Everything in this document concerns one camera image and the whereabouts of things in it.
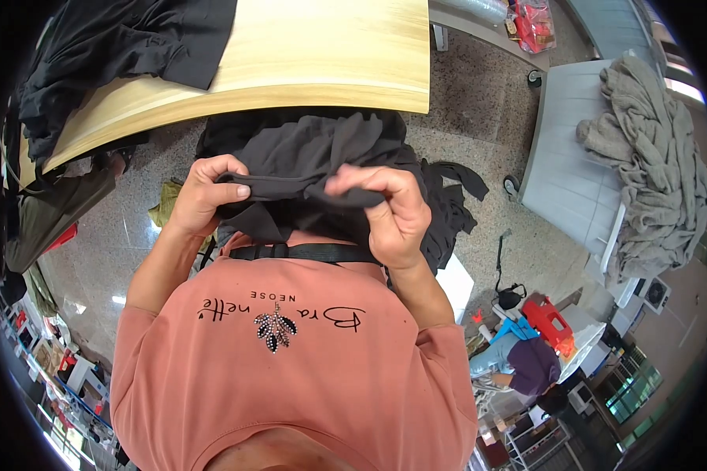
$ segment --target gray blanket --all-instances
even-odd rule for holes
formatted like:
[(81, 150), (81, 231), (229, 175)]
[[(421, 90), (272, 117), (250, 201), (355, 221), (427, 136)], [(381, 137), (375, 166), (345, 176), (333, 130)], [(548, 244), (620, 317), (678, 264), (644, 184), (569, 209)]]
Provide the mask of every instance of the gray blanket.
[(612, 111), (583, 120), (577, 138), (614, 168), (625, 186), (626, 218), (608, 263), (608, 282), (680, 268), (707, 227), (707, 167), (684, 104), (650, 67), (622, 57), (600, 72)]

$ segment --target hand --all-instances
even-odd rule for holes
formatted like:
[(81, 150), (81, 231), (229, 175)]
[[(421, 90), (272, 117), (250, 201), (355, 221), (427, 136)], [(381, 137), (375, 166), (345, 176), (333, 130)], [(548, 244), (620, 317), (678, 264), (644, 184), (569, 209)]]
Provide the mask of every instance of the hand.
[(217, 228), (217, 206), (249, 197), (251, 191), (245, 184), (215, 183), (215, 179), (225, 172), (249, 174), (246, 165), (228, 154), (198, 159), (191, 165), (176, 206), (165, 224), (168, 231), (204, 239)]
[(344, 164), (325, 184), (325, 193), (342, 194), (353, 187), (385, 196), (385, 202), (364, 209), (372, 255), (390, 270), (414, 268), (422, 262), (419, 247), (432, 211), (421, 197), (414, 175), (386, 166)]

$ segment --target left hand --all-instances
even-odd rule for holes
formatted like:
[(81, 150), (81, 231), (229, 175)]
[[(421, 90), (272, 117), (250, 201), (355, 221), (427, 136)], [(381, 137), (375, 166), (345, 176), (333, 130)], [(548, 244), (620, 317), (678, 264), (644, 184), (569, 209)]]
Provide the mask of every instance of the left hand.
[(203, 239), (215, 231), (217, 206), (243, 201), (251, 194), (244, 184), (215, 183), (225, 172), (249, 174), (246, 165), (229, 154), (195, 161), (165, 228), (183, 237)]

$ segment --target red plastic bag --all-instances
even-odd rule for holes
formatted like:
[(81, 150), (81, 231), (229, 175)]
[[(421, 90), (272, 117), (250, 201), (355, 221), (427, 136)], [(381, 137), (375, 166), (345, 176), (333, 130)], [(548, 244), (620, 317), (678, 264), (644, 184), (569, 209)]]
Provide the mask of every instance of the red plastic bag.
[(536, 54), (555, 47), (553, 14), (547, 0), (516, 0), (516, 19), (521, 49)]

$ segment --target purple shirt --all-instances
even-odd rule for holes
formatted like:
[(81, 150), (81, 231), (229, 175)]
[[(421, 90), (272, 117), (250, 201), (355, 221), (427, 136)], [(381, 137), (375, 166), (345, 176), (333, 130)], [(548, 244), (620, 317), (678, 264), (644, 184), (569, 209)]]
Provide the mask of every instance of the purple shirt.
[(522, 340), (508, 353), (508, 363), (516, 370), (510, 387), (527, 396), (539, 396), (560, 378), (560, 361), (542, 337)]

